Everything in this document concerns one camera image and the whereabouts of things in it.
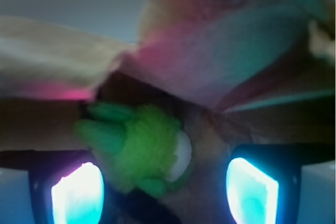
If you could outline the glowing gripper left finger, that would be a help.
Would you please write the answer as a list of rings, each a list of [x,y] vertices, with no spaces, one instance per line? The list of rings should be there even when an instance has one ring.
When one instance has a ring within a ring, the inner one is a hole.
[[[1,152],[1,223],[100,223],[103,205],[90,151]]]

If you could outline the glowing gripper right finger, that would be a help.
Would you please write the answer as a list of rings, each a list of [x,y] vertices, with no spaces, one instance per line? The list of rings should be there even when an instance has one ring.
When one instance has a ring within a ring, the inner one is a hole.
[[[226,196],[236,223],[335,223],[335,146],[239,145]]]

